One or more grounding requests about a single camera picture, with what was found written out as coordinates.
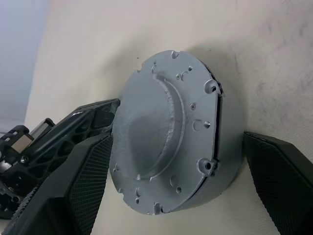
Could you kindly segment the grey plastic cover piece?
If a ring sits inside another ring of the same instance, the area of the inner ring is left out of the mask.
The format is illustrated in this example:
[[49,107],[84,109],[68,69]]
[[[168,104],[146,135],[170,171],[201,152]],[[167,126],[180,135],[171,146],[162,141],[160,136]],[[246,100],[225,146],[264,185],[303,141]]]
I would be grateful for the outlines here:
[[110,172],[133,210],[147,215],[194,206],[215,165],[218,83],[193,55],[148,58],[121,93]]

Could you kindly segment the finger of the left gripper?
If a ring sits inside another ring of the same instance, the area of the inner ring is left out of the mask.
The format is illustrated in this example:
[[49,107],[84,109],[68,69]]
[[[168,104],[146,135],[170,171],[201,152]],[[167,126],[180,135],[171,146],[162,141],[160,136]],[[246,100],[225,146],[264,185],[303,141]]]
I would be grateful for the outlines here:
[[110,133],[119,106],[118,98],[81,106],[28,147],[24,153],[24,192],[30,192],[62,165],[77,144]]

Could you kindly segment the grey motor stator housing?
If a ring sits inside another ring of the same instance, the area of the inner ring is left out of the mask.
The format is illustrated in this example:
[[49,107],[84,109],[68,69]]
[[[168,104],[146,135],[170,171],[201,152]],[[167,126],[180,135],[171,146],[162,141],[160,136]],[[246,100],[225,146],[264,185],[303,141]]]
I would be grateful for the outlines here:
[[222,194],[236,178],[243,163],[244,113],[240,100],[229,80],[210,74],[203,97],[209,101],[193,101],[196,110],[208,111],[198,117],[191,111],[186,131],[191,133],[182,144],[186,159],[176,159],[182,165],[174,193],[176,212],[203,205]]

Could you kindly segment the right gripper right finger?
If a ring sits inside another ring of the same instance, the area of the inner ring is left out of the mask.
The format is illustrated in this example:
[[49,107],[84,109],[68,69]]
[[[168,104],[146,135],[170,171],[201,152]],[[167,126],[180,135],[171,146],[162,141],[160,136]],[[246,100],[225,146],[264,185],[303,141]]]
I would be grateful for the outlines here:
[[280,235],[313,235],[313,163],[293,144],[244,133],[256,192]]

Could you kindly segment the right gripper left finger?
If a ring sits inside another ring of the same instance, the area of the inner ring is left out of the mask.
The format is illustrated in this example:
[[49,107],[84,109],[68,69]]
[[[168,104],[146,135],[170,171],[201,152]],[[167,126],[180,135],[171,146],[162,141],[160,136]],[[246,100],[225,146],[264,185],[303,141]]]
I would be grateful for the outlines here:
[[111,134],[77,144],[22,200],[4,235],[90,235],[105,191]]

